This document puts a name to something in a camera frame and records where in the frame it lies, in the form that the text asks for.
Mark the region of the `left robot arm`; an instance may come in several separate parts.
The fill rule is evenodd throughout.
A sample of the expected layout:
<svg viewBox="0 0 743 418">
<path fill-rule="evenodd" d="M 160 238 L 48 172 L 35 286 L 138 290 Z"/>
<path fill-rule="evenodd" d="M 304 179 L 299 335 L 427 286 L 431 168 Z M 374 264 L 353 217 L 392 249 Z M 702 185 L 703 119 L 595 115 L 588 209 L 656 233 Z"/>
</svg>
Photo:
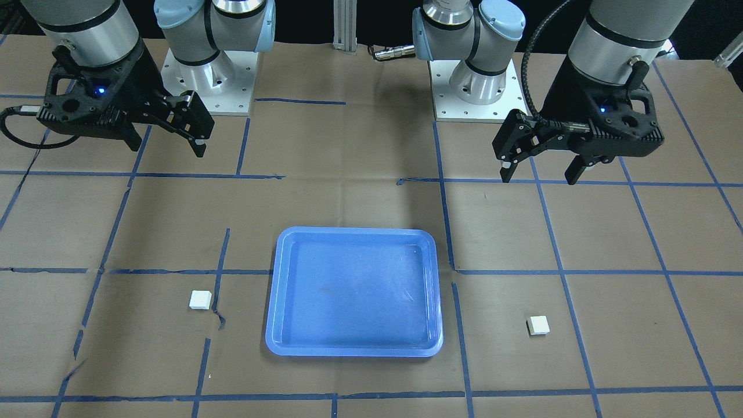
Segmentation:
<svg viewBox="0 0 743 418">
<path fill-rule="evenodd" d="M 562 2 L 537 26 L 521 66 L 523 101 L 512 109 L 492 146 L 503 182 L 519 163 L 546 150 L 566 150 L 573 185 L 586 169 L 616 157 L 642 158 L 665 141 L 645 77 L 690 1 L 592 1 L 541 110 L 528 89 L 528 62 L 537 39 L 568 7 Z M 490 105 L 525 31 L 525 14 L 509 1 L 425 1 L 412 14 L 417 58 L 457 61 L 449 86 L 457 98 Z"/>
</svg>

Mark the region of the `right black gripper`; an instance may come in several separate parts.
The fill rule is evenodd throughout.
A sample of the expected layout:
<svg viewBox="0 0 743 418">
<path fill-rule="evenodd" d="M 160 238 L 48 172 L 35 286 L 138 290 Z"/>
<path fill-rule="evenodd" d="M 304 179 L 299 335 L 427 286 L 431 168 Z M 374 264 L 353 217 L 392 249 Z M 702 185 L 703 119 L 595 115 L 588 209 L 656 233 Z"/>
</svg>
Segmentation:
<svg viewBox="0 0 743 418">
<path fill-rule="evenodd" d="M 143 139 L 135 124 L 151 124 L 188 140 L 203 158 L 215 122 L 201 98 L 188 90 L 175 96 L 165 89 L 159 69 L 143 41 L 116 63 L 88 68 L 66 45 L 53 50 L 44 103 L 37 120 L 59 134 L 124 141 L 137 153 Z"/>
</svg>

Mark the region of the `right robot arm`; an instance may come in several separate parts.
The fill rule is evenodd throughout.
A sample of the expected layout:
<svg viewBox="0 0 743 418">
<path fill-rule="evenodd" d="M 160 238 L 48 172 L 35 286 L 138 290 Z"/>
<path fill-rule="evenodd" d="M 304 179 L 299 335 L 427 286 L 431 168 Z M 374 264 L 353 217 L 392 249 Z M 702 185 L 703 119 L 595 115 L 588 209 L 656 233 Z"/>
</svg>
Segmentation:
<svg viewBox="0 0 743 418">
<path fill-rule="evenodd" d="M 247 113 L 252 64 L 275 39 L 274 1 L 156 1 L 173 63 L 159 68 L 122 1 L 24 1 L 52 40 L 39 106 L 2 111 L 2 134 L 34 150 L 79 138 L 120 140 L 137 152 L 136 124 L 185 138 L 204 156 L 215 113 Z"/>
</svg>

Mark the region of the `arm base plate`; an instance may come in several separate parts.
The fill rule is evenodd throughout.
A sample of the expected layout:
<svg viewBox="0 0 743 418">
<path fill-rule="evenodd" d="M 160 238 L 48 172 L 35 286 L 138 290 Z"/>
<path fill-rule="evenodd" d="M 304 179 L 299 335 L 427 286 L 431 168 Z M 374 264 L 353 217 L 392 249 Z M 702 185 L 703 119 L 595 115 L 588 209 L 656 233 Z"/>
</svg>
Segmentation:
<svg viewBox="0 0 743 418">
<path fill-rule="evenodd" d="M 260 57 L 253 51 L 222 51 L 211 63 L 186 66 L 168 50 L 160 74 L 173 95 L 197 92 L 213 116 L 247 117 Z"/>
<path fill-rule="evenodd" d="M 436 121 L 503 122 L 513 109 L 528 111 L 513 61 L 495 76 L 459 60 L 432 61 L 429 70 Z"/>
</svg>

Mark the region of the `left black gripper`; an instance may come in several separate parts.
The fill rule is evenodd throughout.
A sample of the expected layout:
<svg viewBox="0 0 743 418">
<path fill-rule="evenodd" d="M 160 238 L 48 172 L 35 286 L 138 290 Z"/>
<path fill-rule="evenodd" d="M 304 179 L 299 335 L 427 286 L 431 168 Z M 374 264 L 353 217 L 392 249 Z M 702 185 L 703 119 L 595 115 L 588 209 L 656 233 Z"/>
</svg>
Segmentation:
<svg viewBox="0 0 743 418">
<path fill-rule="evenodd" d="M 564 59 L 541 110 L 536 110 L 524 80 L 529 111 L 510 111 L 492 143 L 502 162 L 502 182 L 511 181 L 518 163 L 546 150 L 575 154 L 564 172 L 569 185 L 576 185 L 595 163 L 616 157 L 642 158 L 657 150 L 664 137 L 644 82 L 650 65 L 639 58 L 629 59 L 626 65 L 628 80 L 608 85 L 587 77 L 570 59 Z"/>
</svg>

